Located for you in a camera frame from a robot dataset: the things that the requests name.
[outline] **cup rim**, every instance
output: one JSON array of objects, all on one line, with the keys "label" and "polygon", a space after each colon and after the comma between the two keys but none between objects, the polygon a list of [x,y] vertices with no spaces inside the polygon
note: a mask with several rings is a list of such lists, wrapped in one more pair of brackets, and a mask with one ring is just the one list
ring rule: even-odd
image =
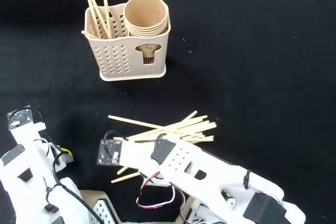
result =
[{"label": "cup rim", "polygon": [[132,24],[131,22],[129,22],[129,20],[127,19],[126,15],[125,15],[125,9],[126,9],[127,5],[128,5],[131,1],[133,1],[133,0],[128,0],[128,1],[126,2],[125,6],[124,6],[124,8],[123,8],[123,10],[122,10],[122,14],[123,14],[123,16],[124,16],[125,23],[126,23],[126,24],[127,24],[127,23],[130,24],[130,25],[131,25],[132,27],[134,27],[134,28],[137,28],[137,29],[151,29],[151,28],[155,28],[155,27],[157,27],[158,25],[160,25],[160,24],[162,24],[163,22],[165,22],[165,20],[166,20],[167,17],[168,17],[168,13],[169,13],[168,6],[166,5],[166,3],[165,3],[163,0],[159,0],[159,1],[163,4],[163,6],[164,6],[164,8],[165,8],[165,10],[166,10],[166,13],[165,13],[164,18],[163,18],[159,23],[157,23],[157,24],[154,25],[154,26],[148,26],[148,27],[136,26],[136,25]]}]

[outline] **paper cup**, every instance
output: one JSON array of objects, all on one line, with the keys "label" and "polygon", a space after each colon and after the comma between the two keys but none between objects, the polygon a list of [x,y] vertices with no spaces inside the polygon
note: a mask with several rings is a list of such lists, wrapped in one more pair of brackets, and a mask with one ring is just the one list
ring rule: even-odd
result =
[{"label": "paper cup", "polygon": [[159,34],[168,22],[168,6],[162,0],[129,0],[123,10],[131,33]]}]

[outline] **beige plastic caddy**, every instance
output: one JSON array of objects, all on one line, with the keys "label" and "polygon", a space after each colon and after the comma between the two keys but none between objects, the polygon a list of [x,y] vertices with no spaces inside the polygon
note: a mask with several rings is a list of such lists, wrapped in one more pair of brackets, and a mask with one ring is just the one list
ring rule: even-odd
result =
[{"label": "beige plastic caddy", "polygon": [[101,79],[117,81],[164,76],[171,29],[167,5],[162,0],[129,0],[114,6],[108,6],[104,0],[104,4],[96,6],[101,18],[92,6],[85,11],[83,32],[96,58]]}]

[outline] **black table surface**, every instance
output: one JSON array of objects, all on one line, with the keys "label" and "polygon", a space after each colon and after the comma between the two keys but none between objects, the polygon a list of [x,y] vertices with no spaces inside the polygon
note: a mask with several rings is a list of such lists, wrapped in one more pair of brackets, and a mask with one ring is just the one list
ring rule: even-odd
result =
[{"label": "black table surface", "polygon": [[[117,168],[96,165],[99,141],[110,129],[147,130],[108,114],[164,125],[198,110],[217,123],[215,142],[202,148],[278,184],[306,223],[335,223],[336,1],[164,1],[172,23],[166,75],[104,82],[80,34],[86,0],[1,0],[1,153],[15,145],[5,114],[31,104],[74,154],[62,176],[105,191],[123,221],[171,221],[181,199],[139,209],[141,178],[110,184]],[[0,203],[9,223],[3,190]]]}]

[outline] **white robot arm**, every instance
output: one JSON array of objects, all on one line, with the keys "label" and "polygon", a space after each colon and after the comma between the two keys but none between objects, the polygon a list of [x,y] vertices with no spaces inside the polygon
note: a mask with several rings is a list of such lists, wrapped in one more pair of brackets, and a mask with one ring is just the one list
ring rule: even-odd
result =
[{"label": "white robot arm", "polygon": [[296,205],[283,201],[284,191],[276,184],[179,137],[166,135],[155,145],[114,143],[109,151],[120,165],[137,168],[147,178],[160,173],[168,185],[195,199],[189,223],[195,218],[226,224],[304,224],[306,220]]}]

